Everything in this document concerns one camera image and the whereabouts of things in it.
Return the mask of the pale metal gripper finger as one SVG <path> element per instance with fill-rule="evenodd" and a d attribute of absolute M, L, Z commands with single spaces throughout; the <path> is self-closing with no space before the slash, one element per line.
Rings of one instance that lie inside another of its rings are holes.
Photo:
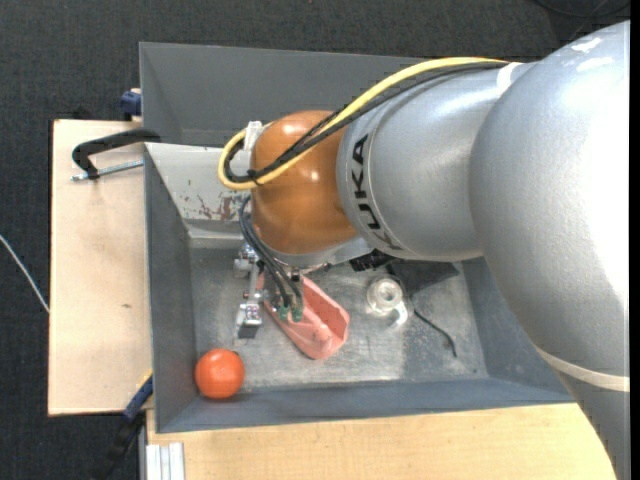
<path fill-rule="evenodd" d="M 243 302 L 236 313 L 236 334 L 239 339 L 253 339 L 263 324 L 260 305 Z"/>

